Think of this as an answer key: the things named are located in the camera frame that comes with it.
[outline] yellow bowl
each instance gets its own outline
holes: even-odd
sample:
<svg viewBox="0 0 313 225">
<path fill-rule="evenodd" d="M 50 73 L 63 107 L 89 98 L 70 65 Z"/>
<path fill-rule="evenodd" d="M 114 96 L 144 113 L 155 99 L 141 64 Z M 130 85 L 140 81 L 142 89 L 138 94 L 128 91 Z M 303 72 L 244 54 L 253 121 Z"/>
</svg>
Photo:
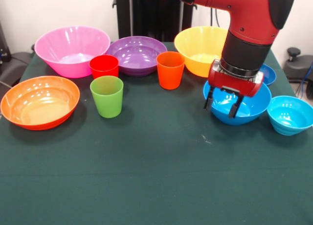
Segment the yellow bowl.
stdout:
<svg viewBox="0 0 313 225">
<path fill-rule="evenodd" d="M 227 29 L 199 26 L 180 32 L 174 40 L 176 50 L 185 58 L 189 71 L 200 77 L 208 77 L 211 63 L 220 59 Z"/>
</svg>

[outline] red cup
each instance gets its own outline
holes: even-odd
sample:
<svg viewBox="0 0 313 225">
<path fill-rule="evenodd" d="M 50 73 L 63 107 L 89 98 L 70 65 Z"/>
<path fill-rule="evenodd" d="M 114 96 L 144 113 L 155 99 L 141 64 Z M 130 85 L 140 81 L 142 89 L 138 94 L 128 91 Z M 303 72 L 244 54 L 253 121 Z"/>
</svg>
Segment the red cup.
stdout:
<svg viewBox="0 0 313 225">
<path fill-rule="evenodd" d="M 93 58 L 89 66 L 94 79 L 102 76 L 118 77 L 118 59 L 112 55 L 100 55 Z"/>
</svg>

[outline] purple bowl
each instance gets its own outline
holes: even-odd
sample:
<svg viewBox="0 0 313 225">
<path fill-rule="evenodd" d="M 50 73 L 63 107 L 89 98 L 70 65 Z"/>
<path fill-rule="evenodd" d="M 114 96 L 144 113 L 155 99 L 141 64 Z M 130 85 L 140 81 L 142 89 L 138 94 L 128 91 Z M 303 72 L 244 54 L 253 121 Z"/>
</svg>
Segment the purple bowl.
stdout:
<svg viewBox="0 0 313 225">
<path fill-rule="evenodd" d="M 157 69 L 157 56 L 167 51 L 156 39 L 132 36 L 112 43 L 107 55 L 119 60 L 119 70 L 132 77 L 146 76 Z"/>
</svg>

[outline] blue cable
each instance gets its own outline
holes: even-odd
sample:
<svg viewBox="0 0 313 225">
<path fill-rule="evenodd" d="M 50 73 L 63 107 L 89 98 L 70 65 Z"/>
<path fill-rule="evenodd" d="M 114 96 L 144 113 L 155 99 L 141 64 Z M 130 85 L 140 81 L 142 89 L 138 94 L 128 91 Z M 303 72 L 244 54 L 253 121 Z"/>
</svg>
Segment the blue cable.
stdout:
<svg viewBox="0 0 313 225">
<path fill-rule="evenodd" d="M 307 78 L 308 78 L 308 76 L 310 75 L 310 73 L 312 72 L 312 69 L 313 69 L 313 63 L 311 64 L 310 69 L 309 69 L 309 71 L 307 72 L 307 75 L 305 75 L 305 77 L 303 78 L 303 80 L 302 80 L 302 82 L 301 82 L 302 93 L 301 93 L 301 98 L 300 98 L 300 99 L 303 98 L 303 93 L 304 93 L 304 91 L 303 91 L 304 88 L 303 88 L 303 87 L 304 87 L 304 83 L 305 83 L 305 81 L 307 80 Z"/>
</svg>

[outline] orange bowl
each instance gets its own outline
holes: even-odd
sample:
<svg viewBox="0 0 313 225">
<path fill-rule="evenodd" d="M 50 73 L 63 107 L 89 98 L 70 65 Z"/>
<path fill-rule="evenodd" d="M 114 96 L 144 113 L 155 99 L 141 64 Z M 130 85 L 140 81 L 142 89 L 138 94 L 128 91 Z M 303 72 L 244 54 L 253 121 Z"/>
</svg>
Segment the orange bowl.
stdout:
<svg viewBox="0 0 313 225">
<path fill-rule="evenodd" d="M 2 98 L 2 115 L 15 125 L 41 131 L 65 122 L 76 108 L 80 92 L 64 77 L 42 76 L 23 81 Z"/>
</svg>

